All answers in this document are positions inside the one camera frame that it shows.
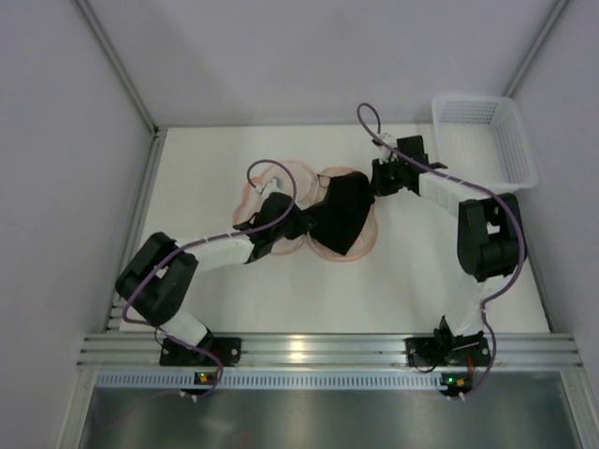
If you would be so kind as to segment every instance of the gray wall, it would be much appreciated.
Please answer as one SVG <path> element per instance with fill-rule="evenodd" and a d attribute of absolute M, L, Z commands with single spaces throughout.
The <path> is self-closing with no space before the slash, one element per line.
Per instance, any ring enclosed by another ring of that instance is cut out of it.
<path fill-rule="evenodd" d="M 551 315 L 599 395 L 599 2 L 576 0 L 517 100 L 541 181 L 522 196 Z"/>
<path fill-rule="evenodd" d="M 431 118 L 500 94 L 553 0 L 91 0 L 156 121 Z"/>
<path fill-rule="evenodd" d="M 0 447 L 50 447 L 149 137 L 66 0 L 0 2 Z"/>

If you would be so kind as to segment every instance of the black cloth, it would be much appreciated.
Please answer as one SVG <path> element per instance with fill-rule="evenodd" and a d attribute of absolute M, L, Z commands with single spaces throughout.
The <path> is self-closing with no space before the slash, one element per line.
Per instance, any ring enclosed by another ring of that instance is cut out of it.
<path fill-rule="evenodd" d="M 362 232 L 373 202 L 365 174 L 353 171 L 330 178 L 325 198 L 305 210 L 315 221 L 310 236 L 335 253 L 346 255 Z"/>

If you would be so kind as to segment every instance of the purple cable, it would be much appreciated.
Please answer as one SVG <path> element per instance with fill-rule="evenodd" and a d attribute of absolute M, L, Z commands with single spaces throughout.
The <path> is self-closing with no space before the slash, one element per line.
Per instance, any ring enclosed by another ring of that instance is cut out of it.
<path fill-rule="evenodd" d="M 272 159 L 260 159 L 258 161 L 255 161 L 248 167 L 247 172 L 246 172 L 247 179 L 250 182 L 250 184 L 252 184 L 252 185 L 253 185 L 253 183 L 250 180 L 250 174 L 252 172 L 252 169 L 255 166 L 258 166 L 260 164 L 274 164 L 274 165 L 280 167 L 287 174 L 289 179 L 291 180 L 291 185 L 293 187 L 293 194 L 291 196 L 291 202 L 289 203 L 289 206 L 287 207 L 285 212 L 283 212 L 283 214 L 280 217 L 278 217 L 277 219 L 271 221 L 270 223 L 259 226 L 257 228 L 248 229 L 245 231 L 236 231 L 236 232 L 232 232 L 230 234 L 218 234 L 215 236 L 207 237 L 205 239 L 199 239 L 199 240 L 187 243 L 187 244 L 183 245 L 181 248 L 177 248 L 176 250 L 174 250 L 172 253 L 170 253 L 164 259 L 162 259 L 160 261 L 160 263 L 158 265 L 156 265 L 152 271 L 150 271 L 150 273 L 145 277 L 145 279 L 139 283 L 138 288 L 135 289 L 135 291 L 133 292 L 133 294 L 131 295 L 131 297 L 129 298 L 129 300 L 126 302 L 126 304 L 123 307 L 123 314 L 122 314 L 123 321 L 125 321 L 126 323 L 132 323 L 132 324 L 136 324 L 136 325 L 149 326 L 149 324 L 146 323 L 145 321 L 132 320 L 131 318 L 129 318 L 127 316 L 127 312 L 129 311 L 129 309 L 131 308 L 131 306 L 133 305 L 135 300 L 138 298 L 141 291 L 146 287 L 148 282 L 156 275 L 156 273 L 158 271 L 160 271 L 163 267 L 165 267 L 168 264 L 168 262 L 170 262 L 174 257 L 176 257 L 177 254 L 182 253 L 185 250 L 188 250 L 190 248 L 194 248 L 196 246 L 203 245 L 204 243 L 209 243 L 211 241 L 217 241 L 217 240 L 221 240 L 221 239 L 230 239 L 230 238 L 235 238 L 235 237 L 239 237 L 239 236 L 249 236 L 251 234 L 255 234 L 257 232 L 264 231 L 265 229 L 269 229 L 273 226 L 278 225 L 293 210 L 293 208 L 295 206 L 296 198 L 298 195 L 298 186 L 296 184 L 296 180 L 294 179 L 294 177 L 291 174 L 291 172 L 289 171 L 289 169 L 287 167 L 285 167 L 283 164 L 281 164 L 280 162 L 272 160 Z M 171 340 L 175 341 L 176 343 L 180 344 L 181 346 L 183 346 L 187 349 L 195 351 L 201 355 L 207 356 L 209 359 L 211 359 L 216 364 L 216 367 L 218 369 L 218 371 L 217 371 L 218 373 L 216 375 L 216 381 L 212 384 L 211 388 L 208 391 L 206 391 L 202 395 L 198 396 L 197 398 L 206 398 L 207 396 L 212 394 L 212 392 L 216 389 L 216 386 L 221 382 L 221 379 L 223 377 L 224 367 L 223 367 L 223 364 L 221 363 L 221 361 L 217 357 L 212 355 L 212 353 L 210 353 L 209 351 L 198 348 L 189 343 L 186 343 L 183 340 L 173 337 L 173 336 L 169 335 L 167 332 L 165 332 L 163 329 L 160 329 L 160 330 L 162 332 L 164 332 L 165 334 L 167 334 Z"/>
<path fill-rule="evenodd" d="M 469 182 L 469 181 L 465 181 L 465 180 L 462 180 L 461 178 L 458 178 L 456 176 L 447 175 L 440 171 L 436 171 L 430 167 L 425 166 L 424 164 L 419 163 L 417 160 L 412 159 L 409 156 L 406 156 L 399 150 L 391 147 L 390 145 L 385 143 L 384 140 L 382 140 L 380 137 L 378 137 L 378 135 L 376 133 L 374 133 L 373 130 L 364 122 L 364 119 L 362 118 L 362 113 L 361 113 L 362 108 L 370 109 L 371 111 L 374 112 L 376 117 L 378 117 L 378 113 L 376 112 L 376 109 L 368 103 L 360 103 L 358 105 L 358 109 L 356 110 L 359 124 L 362 125 L 362 127 L 366 130 L 366 132 L 376 142 L 378 142 L 380 145 L 385 147 L 387 150 L 390 150 L 391 152 L 396 154 L 398 157 L 403 159 L 405 162 L 413 165 L 414 167 L 417 167 L 417 168 L 420 168 L 421 170 L 432 173 L 433 175 L 438 176 L 439 178 L 444 178 L 446 180 L 465 185 L 466 187 L 470 187 L 471 189 L 477 190 L 478 192 L 482 192 L 483 194 L 490 196 L 505 211 L 507 218 L 509 219 L 511 224 L 514 226 L 514 229 L 516 230 L 516 238 L 518 239 L 518 266 L 516 267 L 516 270 L 514 271 L 514 274 L 512 275 L 511 279 L 504 285 L 503 288 L 501 288 L 494 294 L 490 295 L 489 297 L 484 298 L 480 302 L 480 316 L 482 318 L 483 325 L 489 331 L 490 339 L 491 339 L 491 343 L 492 343 L 493 347 L 491 349 L 490 361 L 489 361 L 489 364 L 487 365 L 485 371 L 481 374 L 480 378 L 478 379 L 478 382 L 476 382 L 476 384 L 473 386 L 473 388 L 467 394 L 464 395 L 465 397 L 470 396 L 471 394 L 474 393 L 474 391 L 476 391 L 480 387 L 480 385 L 485 381 L 485 379 L 487 379 L 487 376 L 489 376 L 489 373 L 493 366 L 493 363 L 495 362 L 495 356 L 497 355 L 497 338 L 495 336 L 495 332 L 493 331 L 492 327 L 489 324 L 489 320 L 487 319 L 486 307 L 487 307 L 487 304 L 489 304 L 493 299 L 500 297 L 505 292 L 507 292 L 510 288 L 512 288 L 512 286 L 518 280 L 518 277 L 519 277 L 520 273 L 522 272 L 522 268 L 524 267 L 524 258 L 526 256 L 526 247 L 524 245 L 524 234 L 522 232 L 522 229 L 520 228 L 520 225 L 519 225 L 518 219 L 516 218 L 516 215 L 514 215 L 514 212 L 512 212 L 512 210 L 509 209 L 509 207 L 507 207 L 505 202 L 497 194 L 495 194 L 490 189 L 488 189 L 487 187 L 484 187 L 482 185 L 475 184 L 475 183 Z"/>

